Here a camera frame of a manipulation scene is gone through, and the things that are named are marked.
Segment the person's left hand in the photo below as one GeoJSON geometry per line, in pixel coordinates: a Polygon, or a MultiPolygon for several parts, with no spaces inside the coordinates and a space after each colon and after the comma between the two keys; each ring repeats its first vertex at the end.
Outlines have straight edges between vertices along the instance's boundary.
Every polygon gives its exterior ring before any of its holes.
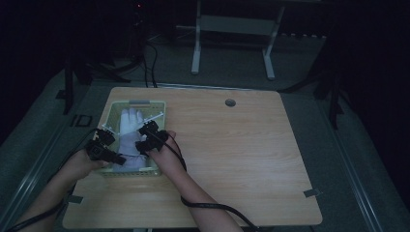
{"type": "Polygon", "coordinates": [[[85,150],[80,150],[72,155],[65,163],[61,172],[70,181],[77,181],[88,176],[93,170],[107,166],[103,160],[91,160],[85,150]]]}

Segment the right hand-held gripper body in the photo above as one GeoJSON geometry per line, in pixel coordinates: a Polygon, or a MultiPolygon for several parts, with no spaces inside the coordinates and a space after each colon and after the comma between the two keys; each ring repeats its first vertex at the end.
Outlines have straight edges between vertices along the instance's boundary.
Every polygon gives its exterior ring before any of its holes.
{"type": "Polygon", "coordinates": [[[138,132],[145,136],[144,141],[138,142],[147,142],[150,144],[152,150],[160,150],[165,144],[165,141],[168,139],[168,133],[165,130],[160,130],[159,125],[156,122],[157,118],[163,116],[163,113],[150,117],[143,121],[143,126],[138,130],[138,132]]]}

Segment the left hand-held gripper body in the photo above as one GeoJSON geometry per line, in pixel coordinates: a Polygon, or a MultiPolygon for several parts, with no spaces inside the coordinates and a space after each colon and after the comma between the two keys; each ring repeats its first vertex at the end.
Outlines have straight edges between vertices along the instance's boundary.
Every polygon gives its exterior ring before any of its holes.
{"type": "Polygon", "coordinates": [[[95,129],[95,136],[84,146],[91,160],[115,160],[116,153],[108,147],[115,141],[109,130],[95,129]]]}

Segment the black floor bracket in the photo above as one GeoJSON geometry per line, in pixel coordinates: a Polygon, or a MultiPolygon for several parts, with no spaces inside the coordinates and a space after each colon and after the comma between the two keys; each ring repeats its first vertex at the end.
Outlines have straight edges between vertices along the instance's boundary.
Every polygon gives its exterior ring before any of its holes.
{"type": "Polygon", "coordinates": [[[87,128],[92,124],[93,117],[91,115],[75,114],[70,123],[71,127],[87,128]]]}

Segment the lavender glove with white fingers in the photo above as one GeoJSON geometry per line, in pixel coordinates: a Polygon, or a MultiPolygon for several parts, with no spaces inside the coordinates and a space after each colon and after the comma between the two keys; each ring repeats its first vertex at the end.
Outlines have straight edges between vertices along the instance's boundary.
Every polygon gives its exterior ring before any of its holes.
{"type": "Polygon", "coordinates": [[[138,131],[142,126],[143,117],[139,110],[132,107],[122,110],[118,153],[126,161],[122,165],[114,164],[114,172],[134,172],[146,166],[147,157],[141,155],[135,147],[136,142],[144,141],[138,131]]]}

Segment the pale yellow plastic basket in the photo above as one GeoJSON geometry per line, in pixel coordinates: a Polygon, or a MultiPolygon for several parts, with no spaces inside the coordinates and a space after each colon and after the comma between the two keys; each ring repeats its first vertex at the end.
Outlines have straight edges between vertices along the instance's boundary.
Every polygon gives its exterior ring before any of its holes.
{"type": "MultiPolygon", "coordinates": [[[[99,126],[110,131],[115,138],[115,141],[107,146],[107,149],[119,154],[120,152],[120,138],[122,130],[122,112],[133,108],[136,111],[137,119],[140,123],[137,125],[137,129],[140,129],[145,124],[151,121],[155,122],[158,126],[158,131],[164,129],[165,125],[165,107],[164,101],[114,101],[109,106],[104,108],[104,112],[99,122],[99,126]]],[[[104,177],[149,177],[160,176],[161,171],[155,162],[140,155],[141,159],[145,161],[144,167],[129,167],[129,163],[124,165],[110,164],[99,170],[99,173],[104,177]]]]}

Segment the white power strip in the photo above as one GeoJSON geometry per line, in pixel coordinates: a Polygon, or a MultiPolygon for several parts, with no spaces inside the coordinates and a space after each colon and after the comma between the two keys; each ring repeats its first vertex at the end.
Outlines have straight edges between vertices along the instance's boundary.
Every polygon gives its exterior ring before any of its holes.
{"type": "Polygon", "coordinates": [[[297,34],[297,33],[279,33],[280,36],[282,37],[287,37],[287,38],[294,38],[297,40],[301,39],[317,39],[317,40],[326,40],[327,36],[323,35],[317,35],[317,34],[297,34]]]}

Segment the white metal desk frame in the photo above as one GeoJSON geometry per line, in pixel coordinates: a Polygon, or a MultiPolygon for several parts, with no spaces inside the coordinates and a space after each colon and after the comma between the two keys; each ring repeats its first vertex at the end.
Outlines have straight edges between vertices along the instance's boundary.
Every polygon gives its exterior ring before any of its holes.
{"type": "Polygon", "coordinates": [[[202,2],[204,0],[194,1],[195,25],[193,26],[194,47],[190,68],[191,74],[199,74],[200,70],[201,33],[219,32],[268,37],[269,41],[267,45],[261,50],[262,58],[267,79],[274,80],[276,78],[273,62],[271,60],[271,53],[278,36],[278,29],[281,25],[281,20],[284,15],[284,6],[280,6],[278,8],[274,19],[257,19],[204,14],[202,13],[202,2]]]}

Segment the metal floor rail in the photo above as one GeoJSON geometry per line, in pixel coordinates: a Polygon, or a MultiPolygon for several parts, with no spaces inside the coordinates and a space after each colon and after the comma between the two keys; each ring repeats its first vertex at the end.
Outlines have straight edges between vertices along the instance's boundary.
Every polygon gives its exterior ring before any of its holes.
{"type": "Polygon", "coordinates": [[[53,131],[39,156],[21,180],[13,197],[0,215],[0,232],[5,232],[9,227],[12,227],[22,212],[30,205],[30,197],[32,194],[36,195],[37,184],[43,175],[47,178],[47,175],[54,173],[57,166],[61,164],[67,151],[63,150],[57,155],[53,155],[52,152],[67,127],[66,124],[62,124],[53,131]]]}
{"type": "Polygon", "coordinates": [[[332,137],[337,145],[337,151],[340,155],[343,169],[348,179],[349,185],[355,196],[356,202],[360,208],[366,226],[369,232],[384,232],[374,207],[368,197],[366,189],[350,159],[349,154],[336,130],[332,131],[332,137]]]}

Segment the person's right hand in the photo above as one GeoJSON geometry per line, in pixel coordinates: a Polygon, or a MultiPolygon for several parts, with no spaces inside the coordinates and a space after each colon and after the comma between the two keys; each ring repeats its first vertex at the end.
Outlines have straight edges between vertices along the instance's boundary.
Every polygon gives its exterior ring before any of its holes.
{"type": "Polygon", "coordinates": [[[154,160],[161,172],[172,182],[180,181],[187,175],[183,164],[177,143],[175,142],[176,132],[169,130],[168,138],[159,151],[149,151],[148,155],[154,160]]]}

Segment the black tripod stand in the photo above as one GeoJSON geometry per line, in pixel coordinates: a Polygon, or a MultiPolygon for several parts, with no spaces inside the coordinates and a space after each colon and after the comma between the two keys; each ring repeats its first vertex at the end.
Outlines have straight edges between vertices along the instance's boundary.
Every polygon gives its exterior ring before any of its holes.
{"type": "Polygon", "coordinates": [[[60,90],[56,96],[57,99],[63,100],[65,103],[64,115],[68,115],[73,107],[73,77],[76,76],[79,82],[89,85],[93,77],[87,72],[88,69],[94,69],[104,77],[116,82],[130,83],[128,79],[118,75],[116,70],[106,68],[101,62],[83,52],[69,55],[64,63],[64,89],[60,90]]]}
{"type": "Polygon", "coordinates": [[[340,81],[341,74],[339,72],[322,72],[316,75],[309,75],[302,81],[290,87],[279,89],[278,92],[286,94],[293,93],[313,82],[317,82],[317,86],[313,91],[313,96],[316,100],[325,100],[327,97],[330,97],[328,118],[333,129],[337,130],[337,115],[343,113],[338,104],[340,81]]]}

